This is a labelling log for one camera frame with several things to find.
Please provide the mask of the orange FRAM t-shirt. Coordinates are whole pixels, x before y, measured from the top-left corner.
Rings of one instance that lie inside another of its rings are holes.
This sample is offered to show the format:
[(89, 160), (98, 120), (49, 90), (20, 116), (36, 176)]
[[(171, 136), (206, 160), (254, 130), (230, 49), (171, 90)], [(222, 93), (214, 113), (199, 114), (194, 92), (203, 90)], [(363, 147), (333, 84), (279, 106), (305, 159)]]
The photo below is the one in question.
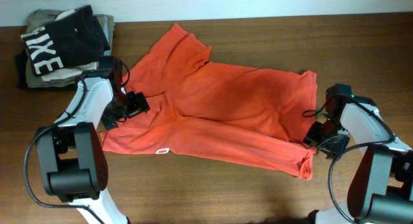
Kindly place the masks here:
[(315, 150), (304, 138), (314, 119), (303, 113), (316, 107), (316, 73), (215, 63), (210, 53), (173, 25), (126, 78), (149, 111), (103, 132), (103, 149), (173, 152), (311, 179)]

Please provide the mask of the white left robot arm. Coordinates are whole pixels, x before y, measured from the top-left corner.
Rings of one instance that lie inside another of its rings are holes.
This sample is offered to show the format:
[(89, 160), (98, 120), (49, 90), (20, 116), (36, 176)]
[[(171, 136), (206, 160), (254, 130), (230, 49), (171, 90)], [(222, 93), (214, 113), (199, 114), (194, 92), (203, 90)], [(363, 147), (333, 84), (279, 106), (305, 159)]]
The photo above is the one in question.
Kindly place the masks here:
[[(103, 56), (96, 69), (76, 76), (76, 94), (60, 117), (37, 130), (25, 153), (23, 177), (28, 195), (39, 206), (76, 209), (88, 223), (129, 223), (107, 189), (108, 164), (97, 135), (100, 123), (110, 130), (150, 109), (143, 93), (126, 90), (122, 76), (127, 68), (119, 58)], [(30, 186), (33, 148), (43, 188), (60, 204), (42, 202)]]

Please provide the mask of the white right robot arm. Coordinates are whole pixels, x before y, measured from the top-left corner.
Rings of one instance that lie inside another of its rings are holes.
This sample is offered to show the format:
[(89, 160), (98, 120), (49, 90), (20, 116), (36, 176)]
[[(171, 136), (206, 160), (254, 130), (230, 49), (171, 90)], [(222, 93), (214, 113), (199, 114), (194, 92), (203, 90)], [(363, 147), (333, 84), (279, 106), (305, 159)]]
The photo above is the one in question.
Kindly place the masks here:
[[(304, 117), (325, 116), (310, 127), (304, 142), (332, 160), (328, 191), (333, 207), (310, 214), (313, 223), (412, 223), (412, 149), (402, 142), (379, 115), (369, 97), (356, 96), (349, 85), (326, 91), (318, 110)], [(349, 186), (347, 199), (338, 203), (333, 171), (347, 153), (359, 149), (362, 159)]]

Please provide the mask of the light blue folded garment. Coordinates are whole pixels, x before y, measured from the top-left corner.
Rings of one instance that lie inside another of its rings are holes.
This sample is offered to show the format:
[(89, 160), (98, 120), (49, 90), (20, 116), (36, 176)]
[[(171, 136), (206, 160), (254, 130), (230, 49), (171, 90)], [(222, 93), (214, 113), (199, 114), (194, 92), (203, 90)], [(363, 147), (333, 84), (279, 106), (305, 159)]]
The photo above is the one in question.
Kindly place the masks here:
[(110, 27), (110, 23), (109, 23), (109, 20), (107, 18), (105, 19), (105, 23), (103, 25), (103, 32), (105, 34), (107, 43), (110, 47), (109, 50), (105, 50), (104, 55), (109, 56), (111, 54), (111, 50), (112, 50), (112, 29)]

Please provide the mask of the black shirt white lettering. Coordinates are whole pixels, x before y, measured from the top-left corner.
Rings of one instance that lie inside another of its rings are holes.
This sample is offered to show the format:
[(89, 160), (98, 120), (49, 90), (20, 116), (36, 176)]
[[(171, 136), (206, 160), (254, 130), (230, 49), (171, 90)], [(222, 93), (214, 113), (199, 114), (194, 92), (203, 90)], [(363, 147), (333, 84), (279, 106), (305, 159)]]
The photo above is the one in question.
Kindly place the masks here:
[(96, 62), (110, 49), (90, 5), (24, 34), (21, 39), (36, 77)]

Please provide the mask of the olive grey folded garment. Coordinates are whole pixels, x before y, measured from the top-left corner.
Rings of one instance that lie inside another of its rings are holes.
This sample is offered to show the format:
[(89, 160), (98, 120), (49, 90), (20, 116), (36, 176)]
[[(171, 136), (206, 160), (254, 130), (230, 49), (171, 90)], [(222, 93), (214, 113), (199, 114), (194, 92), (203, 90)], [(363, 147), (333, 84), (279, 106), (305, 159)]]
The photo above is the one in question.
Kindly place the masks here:
[[(27, 17), (27, 30), (26, 33), (29, 34), (33, 32), (34, 30), (37, 30), (38, 28), (42, 27), (45, 24), (48, 24), (52, 21), (57, 21), (60, 20), (64, 17), (69, 16), (70, 14), (73, 14), (75, 11), (78, 11), (78, 9), (71, 9), (67, 11), (61, 11), (61, 10), (36, 10), (32, 12), (28, 17)], [(111, 15), (104, 15), (104, 14), (97, 14), (94, 15), (96, 17), (97, 21), (101, 25), (101, 28), (103, 29), (103, 25), (105, 23), (105, 19), (107, 18), (110, 23), (110, 27), (112, 29), (112, 40), (113, 40), (113, 32), (114, 32), (114, 17)]]

